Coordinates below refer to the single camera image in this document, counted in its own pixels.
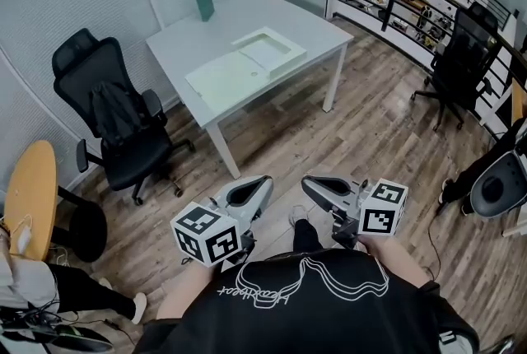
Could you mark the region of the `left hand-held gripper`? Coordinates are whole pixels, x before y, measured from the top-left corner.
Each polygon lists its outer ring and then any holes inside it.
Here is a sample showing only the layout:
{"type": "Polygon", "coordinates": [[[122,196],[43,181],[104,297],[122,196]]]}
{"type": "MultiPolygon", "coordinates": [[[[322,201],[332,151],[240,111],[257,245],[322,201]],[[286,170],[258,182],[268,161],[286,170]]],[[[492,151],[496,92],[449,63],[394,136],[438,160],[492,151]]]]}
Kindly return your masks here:
{"type": "Polygon", "coordinates": [[[261,175],[239,180],[227,193],[189,203],[170,221],[180,251],[205,267],[243,263],[256,243],[252,222],[262,216],[272,192],[273,179],[261,175]]]}

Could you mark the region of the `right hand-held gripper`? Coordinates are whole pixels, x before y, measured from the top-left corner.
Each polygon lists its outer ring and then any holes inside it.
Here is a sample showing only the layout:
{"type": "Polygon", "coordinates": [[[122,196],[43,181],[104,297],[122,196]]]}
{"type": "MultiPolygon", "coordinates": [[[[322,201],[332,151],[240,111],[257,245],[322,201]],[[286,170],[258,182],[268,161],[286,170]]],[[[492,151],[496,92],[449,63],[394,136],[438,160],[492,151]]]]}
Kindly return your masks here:
{"type": "MultiPolygon", "coordinates": [[[[344,179],[329,176],[307,175],[301,181],[305,195],[323,211],[329,212],[332,203],[314,185],[330,191],[350,191],[344,179]]],[[[346,249],[353,249],[359,235],[393,236],[404,214],[408,187],[387,179],[365,179],[352,184],[352,192],[343,200],[343,213],[336,214],[332,238],[346,249]]]]}

